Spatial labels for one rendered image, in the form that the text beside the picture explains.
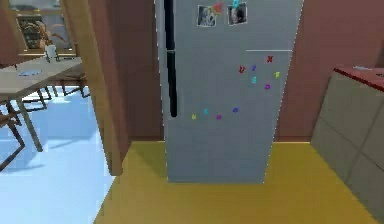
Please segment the grey fridge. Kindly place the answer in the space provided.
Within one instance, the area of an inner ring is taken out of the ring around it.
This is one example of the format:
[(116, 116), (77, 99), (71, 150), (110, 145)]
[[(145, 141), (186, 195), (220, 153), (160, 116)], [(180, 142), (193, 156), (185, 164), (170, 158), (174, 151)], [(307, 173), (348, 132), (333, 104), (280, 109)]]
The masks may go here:
[[(305, 0), (174, 0), (177, 116), (170, 113), (164, 0), (154, 0), (167, 178), (264, 181)], [(230, 26), (228, 7), (247, 4)], [(211, 6), (214, 27), (197, 25)]]

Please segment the photo on fridge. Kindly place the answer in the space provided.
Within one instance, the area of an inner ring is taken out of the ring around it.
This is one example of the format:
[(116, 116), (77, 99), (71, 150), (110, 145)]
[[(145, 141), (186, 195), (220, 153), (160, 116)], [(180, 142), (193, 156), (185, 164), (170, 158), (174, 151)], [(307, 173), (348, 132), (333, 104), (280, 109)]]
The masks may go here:
[(228, 24), (230, 26), (245, 24), (247, 22), (247, 4), (239, 3), (237, 7), (228, 7)]
[(200, 27), (214, 27), (216, 14), (211, 6), (198, 6), (197, 25)]

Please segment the brown wooden chair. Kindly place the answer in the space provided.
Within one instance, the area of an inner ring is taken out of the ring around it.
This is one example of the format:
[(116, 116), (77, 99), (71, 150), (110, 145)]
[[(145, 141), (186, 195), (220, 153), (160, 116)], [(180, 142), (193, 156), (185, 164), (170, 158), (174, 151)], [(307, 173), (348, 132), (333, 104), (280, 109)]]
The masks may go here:
[[(75, 88), (71, 91), (67, 91), (66, 87), (73, 84)], [(62, 92), (65, 96), (79, 91), (83, 98), (90, 96), (90, 93), (85, 93), (84, 88), (86, 87), (87, 79), (82, 65), (76, 65), (69, 70), (59, 73), (54, 78), (49, 80), (49, 85), (55, 89), (57, 85), (62, 88)]]
[(19, 112), (10, 101), (0, 101), (0, 173), (13, 170), (17, 157), (25, 149), (19, 131), (22, 122)]

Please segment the white cup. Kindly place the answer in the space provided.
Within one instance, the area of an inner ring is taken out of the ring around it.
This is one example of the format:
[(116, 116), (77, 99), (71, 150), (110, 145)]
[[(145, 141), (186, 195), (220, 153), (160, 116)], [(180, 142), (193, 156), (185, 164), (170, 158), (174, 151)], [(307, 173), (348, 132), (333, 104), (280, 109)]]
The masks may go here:
[(56, 46), (54, 44), (45, 46), (45, 58), (48, 63), (50, 63), (52, 60), (55, 60), (56, 62), (60, 61)]

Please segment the beige kitchen counter red top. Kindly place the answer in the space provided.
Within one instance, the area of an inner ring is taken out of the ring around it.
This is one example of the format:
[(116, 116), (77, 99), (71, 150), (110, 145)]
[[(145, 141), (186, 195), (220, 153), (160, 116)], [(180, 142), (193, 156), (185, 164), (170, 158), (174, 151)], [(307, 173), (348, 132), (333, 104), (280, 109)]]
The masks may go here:
[(311, 146), (384, 224), (384, 68), (333, 70)]

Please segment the framed picture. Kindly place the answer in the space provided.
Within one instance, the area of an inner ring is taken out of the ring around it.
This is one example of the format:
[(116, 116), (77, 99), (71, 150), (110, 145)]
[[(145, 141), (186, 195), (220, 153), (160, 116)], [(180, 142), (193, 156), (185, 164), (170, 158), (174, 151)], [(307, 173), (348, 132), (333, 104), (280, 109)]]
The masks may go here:
[(40, 56), (54, 45), (59, 55), (75, 55), (65, 0), (3, 0), (22, 56)]

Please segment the beige dining table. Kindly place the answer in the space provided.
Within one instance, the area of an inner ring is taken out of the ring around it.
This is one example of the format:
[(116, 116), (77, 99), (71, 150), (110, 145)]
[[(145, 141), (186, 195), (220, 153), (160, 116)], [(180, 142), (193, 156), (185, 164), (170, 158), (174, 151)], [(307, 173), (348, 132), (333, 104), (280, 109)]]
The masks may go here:
[[(52, 60), (50, 63), (48, 63), (44, 57), (40, 57), (19, 63), (17, 68), (8, 66), (0, 69), (0, 98), (4, 97), (7, 100), (16, 101), (38, 152), (42, 152), (43, 148), (27, 112), (26, 106), (22, 102), (22, 98), (47, 86), (51, 78), (54, 78), (59, 73), (69, 70), (76, 65), (82, 65), (80, 57), (68, 60), (61, 59), (59, 62)], [(41, 73), (34, 76), (18, 75), (20, 71), (32, 69), (41, 70)]]

